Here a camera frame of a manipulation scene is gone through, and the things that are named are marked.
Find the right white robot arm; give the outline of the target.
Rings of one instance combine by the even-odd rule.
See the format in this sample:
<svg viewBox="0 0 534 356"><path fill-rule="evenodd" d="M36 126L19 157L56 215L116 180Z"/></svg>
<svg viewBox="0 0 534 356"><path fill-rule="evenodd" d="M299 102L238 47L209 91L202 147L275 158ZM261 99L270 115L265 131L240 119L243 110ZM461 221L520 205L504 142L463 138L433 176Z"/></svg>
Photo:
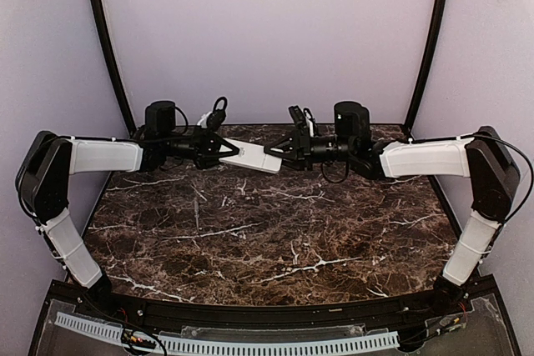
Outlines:
<svg viewBox="0 0 534 356"><path fill-rule="evenodd" d="M354 101L334 106L334 132L320 136L310 113L289 108L294 129L264 146L270 156L293 169L310 170L316 163L342 162L369 180L404 176L457 176L471 181L471 214L446 262L437 285L461 288L512 216L520 172L496 130L483 126L475 133L426 140L375 141L370 112Z"/></svg>

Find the white remote control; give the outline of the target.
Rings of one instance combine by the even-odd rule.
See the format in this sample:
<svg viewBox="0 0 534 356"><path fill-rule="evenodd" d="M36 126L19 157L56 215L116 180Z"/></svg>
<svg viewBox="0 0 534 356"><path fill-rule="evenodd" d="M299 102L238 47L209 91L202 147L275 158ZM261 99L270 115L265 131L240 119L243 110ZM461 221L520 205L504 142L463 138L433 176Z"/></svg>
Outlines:
<svg viewBox="0 0 534 356"><path fill-rule="evenodd" d="M239 154L221 158L219 160L221 163L264 173L278 173L280 171L282 159L266 154L263 146L229 138L227 141L239 149Z"/></svg>

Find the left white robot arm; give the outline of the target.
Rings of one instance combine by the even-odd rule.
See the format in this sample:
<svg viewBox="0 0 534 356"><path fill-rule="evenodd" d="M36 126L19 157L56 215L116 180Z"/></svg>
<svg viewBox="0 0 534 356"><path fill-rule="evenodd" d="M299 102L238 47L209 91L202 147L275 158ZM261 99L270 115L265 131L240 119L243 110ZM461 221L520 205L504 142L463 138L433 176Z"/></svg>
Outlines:
<svg viewBox="0 0 534 356"><path fill-rule="evenodd" d="M145 123L130 139L79 138L41 131L18 171L15 187L23 211L34 221L52 255L74 282L90 293L108 292L111 283L88 251L69 212L69 179L78 173L152 172L170 159L190 160L198 169L217 166L238 154L217 130L228 100L218 98L199 125L176 130L181 111L173 101L145 109Z"/></svg>

